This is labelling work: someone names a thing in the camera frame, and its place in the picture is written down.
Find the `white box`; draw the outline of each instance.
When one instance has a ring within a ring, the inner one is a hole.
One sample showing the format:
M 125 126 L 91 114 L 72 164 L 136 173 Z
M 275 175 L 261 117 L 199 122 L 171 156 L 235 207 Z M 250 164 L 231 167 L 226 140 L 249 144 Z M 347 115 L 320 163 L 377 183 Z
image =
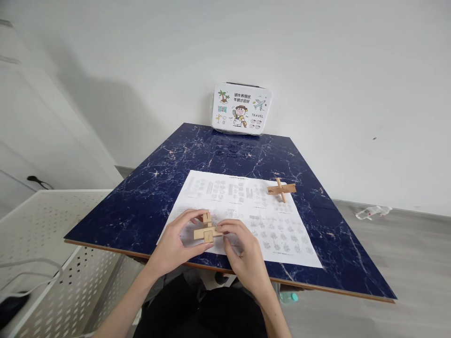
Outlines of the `white box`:
M 223 83 L 215 89 L 211 126 L 223 132 L 261 135 L 269 113 L 269 89 Z

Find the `black pants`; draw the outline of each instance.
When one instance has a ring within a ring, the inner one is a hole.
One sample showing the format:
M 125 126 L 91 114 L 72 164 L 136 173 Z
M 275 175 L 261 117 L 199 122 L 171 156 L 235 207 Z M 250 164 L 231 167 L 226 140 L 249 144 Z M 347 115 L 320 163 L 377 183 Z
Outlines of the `black pants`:
M 241 290 L 217 288 L 198 300 L 183 275 L 142 313 L 133 338 L 267 337 L 260 306 Z

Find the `instruction sheet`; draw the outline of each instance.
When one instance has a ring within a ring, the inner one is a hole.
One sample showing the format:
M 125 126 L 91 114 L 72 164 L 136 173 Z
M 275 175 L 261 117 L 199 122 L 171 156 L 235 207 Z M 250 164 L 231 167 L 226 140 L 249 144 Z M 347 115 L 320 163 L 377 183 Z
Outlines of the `instruction sheet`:
M 167 224 L 186 209 L 208 209 L 213 226 L 226 218 L 240 219 L 260 242 L 265 261 L 322 268 L 291 194 L 285 194 L 286 203 L 280 195 L 268 194 L 267 188 L 276 185 L 275 180 L 191 170 L 162 234 Z M 189 222 L 183 228 L 180 239 L 184 246 L 203 242 L 203 239 L 193 238 L 194 230 L 200 228 L 202 222 Z M 226 236 L 240 254 L 242 247 L 238 238 L 234 234 Z M 226 254 L 222 237 L 214 238 L 214 244 L 207 252 Z

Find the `table edge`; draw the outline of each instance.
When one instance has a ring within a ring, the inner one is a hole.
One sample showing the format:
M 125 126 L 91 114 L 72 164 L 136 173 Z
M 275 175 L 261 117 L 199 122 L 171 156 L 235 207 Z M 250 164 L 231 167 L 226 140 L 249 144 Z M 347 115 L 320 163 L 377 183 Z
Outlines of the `table edge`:
M 65 243 L 69 243 L 69 244 L 79 245 L 79 246 L 87 246 L 87 247 L 91 247 L 91 248 L 94 248 L 94 249 L 101 249 L 101 250 L 106 250 L 106 251 L 112 251 L 112 252 L 115 252 L 115 253 L 118 253 L 118 254 L 125 254 L 125 255 L 128 255 L 128 256 L 135 256 L 135 257 L 140 257 L 140 258 L 149 258 L 150 257 L 150 255 L 145 254 L 145 253 L 136 253 L 136 252 L 127 251 L 127 250 L 114 249 L 114 248 L 110 248 L 110 247 L 107 247 L 107 246 L 98 246 L 98 245 L 95 245 L 95 244 L 78 242 L 78 241 L 74 241 L 74 240 L 71 240 L 71 239 L 64 239 L 64 242 Z M 208 266 L 208 265 L 202 265 L 202 264 L 190 263 L 190 262 L 186 262 L 183 265 L 194 267 L 194 268 L 213 270 L 213 271 L 217 271 L 217 272 L 223 272 L 223 273 L 228 273 L 228 274 L 233 274 L 234 275 L 234 272 L 232 270 L 211 267 L 211 266 Z M 285 279 L 279 279 L 279 278 L 271 278 L 270 277 L 270 280 L 272 282 L 286 284 L 286 285 L 290 285 L 290 286 L 302 287 L 304 289 L 325 291 L 325 292 L 331 292 L 331 293 L 336 293 L 336 294 L 341 294 L 341 295 L 346 295 L 346 296 L 352 296 L 352 297 L 363 298 L 363 299 L 368 299 L 368 300 L 377 300 L 377 301 L 384 302 L 384 303 L 395 304 L 395 301 L 393 299 L 391 299 L 391 298 L 385 298 L 385 297 L 380 297 L 380 296 L 373 296 L 373 295 L 368 295 L 368 294 L 364 294 L 364 293 L 351 292 L 351 291 L 345 291 L 345 290 L 340 290 L 340 289 L 333 289 L 333 288 L 328 288 L 328 287 L 319 286 L 319 285 L 313 285 L 313 284 L 306 284 L 306 283 L 299 283 L 299 282 L 294 282 L 294 281 L 287 281 Z

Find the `wooden puzzle piece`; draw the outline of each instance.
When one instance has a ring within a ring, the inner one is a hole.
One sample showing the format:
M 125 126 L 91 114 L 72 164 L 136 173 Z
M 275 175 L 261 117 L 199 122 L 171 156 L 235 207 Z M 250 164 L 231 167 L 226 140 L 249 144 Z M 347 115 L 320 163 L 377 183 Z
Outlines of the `wooden puzzle piece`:
M 203 242 L 204 243 L 213 243 L 213 231 L 205 231 L 203 233 Z
M 211 232 L 211 238 L 222 236 L 222 233 L 217 232 L 215 227 L 208 227 L 208 228 L 202 228 L 202 229 L 196 229 L 194 230 L 194 239 L 204 239 L 205 243 L 208 243 L 206 241 L 206 232 Z
M 284 193 L 296 192 L 296 185 L 295 184 L 282 185 L 282 183 L 280 182 L 280 178 L 277 177 L 276 180 L 277 180 L 277 186 L 268 187 L 268 194 L 269 195 L 278 195 L 278 194 L 280 194 L 282 196 L 282 201 L 284 203 L 286 203 L 287 200 L 285 199 L 285 196 L 283 194 Z
M 202 223 L 204 225 L 207 224 L 207 226 L 211 226 L 211 225 L 208 225 L 208 223 L 211 224 L 211 214 L 210 214 L 210 212 L 207 212 L 207 213 L 202 215 Z

